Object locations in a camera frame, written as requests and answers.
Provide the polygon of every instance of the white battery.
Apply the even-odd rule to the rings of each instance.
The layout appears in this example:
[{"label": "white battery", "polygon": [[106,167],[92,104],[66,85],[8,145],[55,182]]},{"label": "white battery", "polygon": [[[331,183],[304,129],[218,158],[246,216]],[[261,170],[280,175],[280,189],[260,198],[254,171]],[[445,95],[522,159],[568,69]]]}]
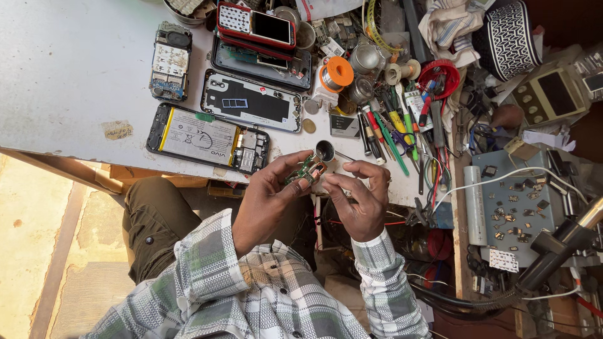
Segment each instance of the white battery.
[{"label": "white battery", "polygon": [[[478,166],[467,166],[463,168],[465,186],[482,182]],[[465,204],[467,205],[467,233],[469,244],[486,246],[486,218],[484,214],[484,195],[482,185],[476,185],[465,189]]]}]

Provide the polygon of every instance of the red phone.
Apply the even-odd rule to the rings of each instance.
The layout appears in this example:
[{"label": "red phone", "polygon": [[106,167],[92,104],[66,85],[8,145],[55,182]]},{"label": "red phone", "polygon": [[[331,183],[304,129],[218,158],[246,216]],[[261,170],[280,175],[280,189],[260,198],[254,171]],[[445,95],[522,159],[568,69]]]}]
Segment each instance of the red phone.
[{"label": "red phone", "polygon": [[282,49],[295,48],[295,26],[285,19],[226,1],[218,3],[218,32]]}]

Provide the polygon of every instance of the phone battery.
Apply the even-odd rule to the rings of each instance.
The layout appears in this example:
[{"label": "phone battery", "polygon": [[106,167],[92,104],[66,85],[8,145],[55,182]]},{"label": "phone battery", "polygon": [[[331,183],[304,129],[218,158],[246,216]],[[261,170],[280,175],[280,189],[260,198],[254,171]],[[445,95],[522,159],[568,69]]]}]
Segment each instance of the phone battery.
[{"label": "phone battery", "polygon": [[332,136],[342,136],[344,138],[360,138],[360,127],[358,118],[352,118],[343,115],[329,115]]},{"label": "phone battery", "polygon": [[226,122],[202,121],[175,107],[163,130],[159,151],[232,166],[240,128]]}]

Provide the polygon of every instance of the handwritten label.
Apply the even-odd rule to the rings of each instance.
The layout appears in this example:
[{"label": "handwritten label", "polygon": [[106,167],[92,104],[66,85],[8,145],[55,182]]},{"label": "handwritten label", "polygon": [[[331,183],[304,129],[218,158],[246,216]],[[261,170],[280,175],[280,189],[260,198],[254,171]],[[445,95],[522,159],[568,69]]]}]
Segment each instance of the handwritten label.
[{"label": "handwritten label", "polygon": [[124,139],[132,136],[134,128],[127,120],[104,122],[101,124],[105,131],[105,138],[109,140]]}]

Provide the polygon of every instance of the smartphone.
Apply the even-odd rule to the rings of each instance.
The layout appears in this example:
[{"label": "smartphone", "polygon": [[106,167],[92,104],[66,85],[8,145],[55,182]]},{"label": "smartphone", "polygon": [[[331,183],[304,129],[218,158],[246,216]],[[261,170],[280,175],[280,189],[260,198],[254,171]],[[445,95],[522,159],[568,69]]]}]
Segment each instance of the smartphone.
[{"label": "smartphone", "polygon": [[201,110],[225,119],[297,133],[302,128],[298,93],[249,78],[205,71]]},{"label": "smartphone", "polygon": [[161,103],[147,139],[152,153],[246,174],[266,167],[270,137],[211,114]]},{"label": "smartphone", "polygon": [[295,47],[295,26],[285,19],[226,1],[218,3],[218,31],[279,48]]},{"label": "smartphone", "polygon": [[[216,35],[213,37],[211,67],[294,92],[307,92],[312,88],[312,75],[308,71],[312,69],[312,54],[298,48],[294,52],[295,56],[290,62],[266,58],[263,54],[227,44]],[[280,69],[278,66],[284,65],[285,62],[288,70],[281,70],[281,73],[285,74],[283,77],[274,68]],[[293,71],[294,76],[287,76]]]},{"label": "smartphone", "polygon": [[153,98],[168,101],[186,100],[191,52],[191,31],[167,21],[159,24],[155,33],[153,68],[149,81]]}]

